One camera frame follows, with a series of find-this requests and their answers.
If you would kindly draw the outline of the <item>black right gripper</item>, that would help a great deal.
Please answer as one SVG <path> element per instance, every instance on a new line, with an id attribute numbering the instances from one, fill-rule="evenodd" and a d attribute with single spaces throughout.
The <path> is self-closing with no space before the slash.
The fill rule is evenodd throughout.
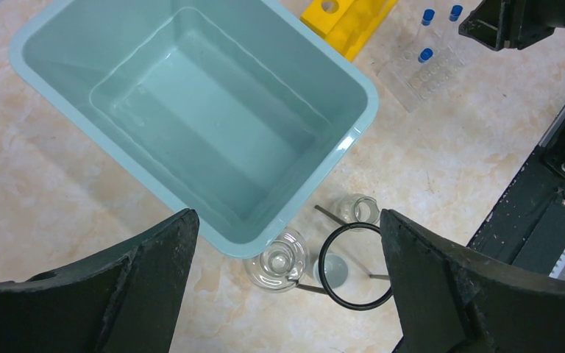
<path id="1" fill-rule="evenodd" d="M 565 29 L 565 0 L 485 0 L 462 21 L 458 34 L 492 51 L 523 50 Z"/>

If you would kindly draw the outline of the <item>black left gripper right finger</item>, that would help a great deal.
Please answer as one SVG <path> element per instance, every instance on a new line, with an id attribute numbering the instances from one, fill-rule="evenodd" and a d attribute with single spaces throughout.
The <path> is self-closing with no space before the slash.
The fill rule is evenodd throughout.
<path id="1" fill-rule="evenodd" d="M 397 352 L 565 352 L 565 281 L 441 237 L 395 210 L 380 234 Z"/>

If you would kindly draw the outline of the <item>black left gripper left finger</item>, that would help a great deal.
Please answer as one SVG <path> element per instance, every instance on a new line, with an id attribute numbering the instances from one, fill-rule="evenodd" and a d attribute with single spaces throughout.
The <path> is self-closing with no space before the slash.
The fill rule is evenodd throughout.
<path id="1" fill-rule="evenodd" d="M 167 352 L 196 248 L 181 210 L 84 259 L 0 282 L 0 352 Z"/>

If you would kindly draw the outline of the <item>blue capped test tube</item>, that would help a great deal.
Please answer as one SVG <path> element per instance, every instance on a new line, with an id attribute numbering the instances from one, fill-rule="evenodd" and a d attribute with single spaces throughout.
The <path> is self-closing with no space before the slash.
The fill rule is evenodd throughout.
<path id="1" fill-rule="evenodd" d="M 427 63 L 433 57 L 433 55 L 434 51 L 431 48 L 426 47 L 422 49 L 412 61 L 413 68 L 416 70 L 418 67 L 421 67 L 422 65 Z"/>
<path id="2" fill-rule="evenodd" d="M 432 35 L 431 23 L 433 22 L 436 12 L 432 8 L 427 8 L 423 11 L 419 27 L 416 32 L 415 41 L 421 43 L 423 40 Z"/>
<path id="3" fill-rule="evenodd" d="M 454 35 L 458 32 L 458 23 L 462 12 L 462 5 L 455 4 L 452 6 L 447 17 L 447 22 L 444 25 L 443 38 L 448 38 L 450 35 Z"/>

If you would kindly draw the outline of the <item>yellow test tube rack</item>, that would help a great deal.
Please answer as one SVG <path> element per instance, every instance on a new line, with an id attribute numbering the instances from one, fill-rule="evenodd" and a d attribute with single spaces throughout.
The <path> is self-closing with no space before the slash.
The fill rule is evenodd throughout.
<path id="1" fill-rule="evenodd" d="M 352 62 L 397 0 L 312 1 L 300 21 Z"/>

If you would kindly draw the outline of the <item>clear glass beaker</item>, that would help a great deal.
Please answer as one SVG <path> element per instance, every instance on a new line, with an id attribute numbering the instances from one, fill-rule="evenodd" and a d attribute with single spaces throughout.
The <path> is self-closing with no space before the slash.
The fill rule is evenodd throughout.
<path id="1" fill-rule="evenodd" d="M 339 199 L 334 205 L 335 214 L 345 223 L 363 222 L 377 225 L 380 210 L 377 201 L 361 193 L 354 193 Z"/>

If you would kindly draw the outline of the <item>clear glass flask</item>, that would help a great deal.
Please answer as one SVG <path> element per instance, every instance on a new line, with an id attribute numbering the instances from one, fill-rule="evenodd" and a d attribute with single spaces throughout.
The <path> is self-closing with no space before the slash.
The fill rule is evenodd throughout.
<path id="1" fill-rule="evenodd" d="M 242 263 L 253 285 L 270 293 L 283 293 L 299 284 L 309 257 L 306 240 L 295 229 L 286 227 L 263 252 Z"/>

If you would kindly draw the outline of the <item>teal plastic bin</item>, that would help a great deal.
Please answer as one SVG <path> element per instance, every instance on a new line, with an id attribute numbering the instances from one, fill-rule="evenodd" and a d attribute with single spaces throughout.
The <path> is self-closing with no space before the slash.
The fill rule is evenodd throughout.
<path id="1" fill-rule="evenodd" d="M 53 1 L 9 57 L 239 259 L 282 232 L 379 107 L 373 82 L 278 1 Z"/>

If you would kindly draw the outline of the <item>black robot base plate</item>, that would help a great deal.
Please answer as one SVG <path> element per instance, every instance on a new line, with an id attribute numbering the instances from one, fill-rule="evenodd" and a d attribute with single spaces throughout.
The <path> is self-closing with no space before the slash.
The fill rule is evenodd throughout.
<path id="1" fill-rule="evenodd" d="M 565 249 L 565 124 L 537 146 L 467 245 L 548 275 Z"/>

